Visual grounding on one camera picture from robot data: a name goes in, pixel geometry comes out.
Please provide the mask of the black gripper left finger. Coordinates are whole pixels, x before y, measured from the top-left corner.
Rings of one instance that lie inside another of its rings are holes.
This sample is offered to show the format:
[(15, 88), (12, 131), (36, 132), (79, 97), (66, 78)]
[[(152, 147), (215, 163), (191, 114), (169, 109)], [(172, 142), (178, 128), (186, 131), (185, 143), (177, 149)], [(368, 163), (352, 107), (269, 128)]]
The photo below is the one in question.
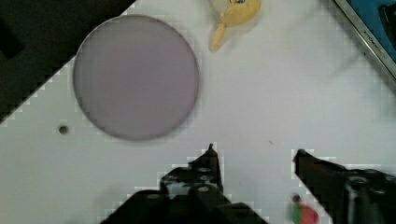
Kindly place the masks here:
[(102, 224), (268, 224), (245, 203), (223, 194), (218, 153), (209, 146), (186, 167), (163, 176), (160, 188), (133, 194)]

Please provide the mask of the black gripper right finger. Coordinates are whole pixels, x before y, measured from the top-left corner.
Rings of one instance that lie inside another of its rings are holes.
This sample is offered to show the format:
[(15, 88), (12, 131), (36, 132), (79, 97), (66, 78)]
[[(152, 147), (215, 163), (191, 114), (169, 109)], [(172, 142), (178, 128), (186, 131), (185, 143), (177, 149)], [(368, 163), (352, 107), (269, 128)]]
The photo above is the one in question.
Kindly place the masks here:
[(333, 224), (396, 224), (396, 179), (375, 169), (347, 169), (300, 149), (295, 174)]

